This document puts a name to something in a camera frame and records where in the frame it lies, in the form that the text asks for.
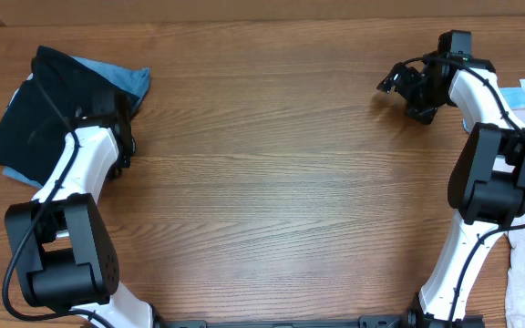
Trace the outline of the blue denim cloth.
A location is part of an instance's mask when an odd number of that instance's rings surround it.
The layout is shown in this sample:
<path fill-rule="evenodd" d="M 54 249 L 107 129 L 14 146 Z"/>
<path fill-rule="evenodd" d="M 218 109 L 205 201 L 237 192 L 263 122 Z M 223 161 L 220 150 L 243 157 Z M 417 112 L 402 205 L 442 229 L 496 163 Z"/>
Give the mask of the blue denim cloth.
<path fill-rule="evenodd" d="M 110 83 L 112 83 L 116 87 L 119 87 L 129 92 L 130 94 L 137 96 L 139 99 L 136 102 L 134 102 L 134 104 L 131 106 L 131 109 L 132 109 L 132 112 L 130 114 L 131 118 L 133 118 L 137 114 L 142 101 L 144 100 L 145 96 L 149 92 L 150 70 L 148 67 L 143 67 L 139 70 L 133 70 L 133 69 L 128 69 L 125 67 L 120 67 L 120 66 L 113 65 L 110 63 L 96 61 L 93 59 L 88 59 L 88 58 L 84 58 L 80 56 L 70 56 L 70 57 L 75 59 L 81 65 L 100 74 L 102 77 L 107 79 Z M 7 111 L 10 108 L 18 92 L 19 92 L 19 88 L 15 91 L 13 96 L 10 98 L 5 111 Z M 40 184 L 39 182 L 27 178 L 25 175 L 23 175 L 22 173 L 18 172 L 15 169 L 4 167 L 2 173 L 4 176 L 10 179 L 15 179 L 31 187 L 35 187 L 37 189 L 41 189 L 43 187 L 42 184 Z"/>

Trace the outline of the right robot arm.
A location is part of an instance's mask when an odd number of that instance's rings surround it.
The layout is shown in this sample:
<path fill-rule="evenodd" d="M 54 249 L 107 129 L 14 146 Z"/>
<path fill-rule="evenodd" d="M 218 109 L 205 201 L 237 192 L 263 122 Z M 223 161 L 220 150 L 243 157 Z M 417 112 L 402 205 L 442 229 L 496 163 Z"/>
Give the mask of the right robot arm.
<path fill-rule="evenodd" d="M 468 296 L 484 261 L 506 232 L 525 229 L 525 124 L 501 95 L 496 69 L 472 55 L 472 34 L 450 30 L 437 50 L 396 63 L 377 90 L 397 92 L 406 114 L 432 122 L 444 105 L 459 108 L 468 140 L 448 182 L 450 232 L 427 282 L 403 315 L 366 315 L 362 327 L 482 327 L 466 315 Z"/>

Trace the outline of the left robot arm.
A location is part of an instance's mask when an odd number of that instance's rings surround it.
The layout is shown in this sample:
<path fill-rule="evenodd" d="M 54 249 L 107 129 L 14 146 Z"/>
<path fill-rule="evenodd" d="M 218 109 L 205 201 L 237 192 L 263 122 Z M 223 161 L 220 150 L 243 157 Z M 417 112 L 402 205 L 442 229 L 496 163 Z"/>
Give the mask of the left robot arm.
<path fill-rule="evenodd" d="M 106 179 L 119 176 L 135 153 L 128 98 L 101 91 L 90 113 L 63 122 L 65 146 L 46 184 L 5 214 L 12 259 L 4 306 L 25 322 L 80 316 L 95 327 L 159 327 L 154 307 L 121 282 L 98 209 Z"/>

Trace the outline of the black shorts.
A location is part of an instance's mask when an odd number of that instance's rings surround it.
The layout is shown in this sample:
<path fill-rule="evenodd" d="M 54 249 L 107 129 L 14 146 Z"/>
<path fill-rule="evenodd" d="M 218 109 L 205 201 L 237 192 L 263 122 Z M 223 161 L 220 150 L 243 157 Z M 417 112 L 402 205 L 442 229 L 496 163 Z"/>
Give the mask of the black shorts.
<path fill-rule="evenodd" d="M 66 118 L 93 113 L 93 97 L 105 90 L 127 96 L 129 112 L 139 98 L 54 48 L 36 51 L 36 74 L 19 87 L 0 120 L 0 165 L 45 184 L 61 156 L 67 134 L 36 84 L 41 83 Z"/>

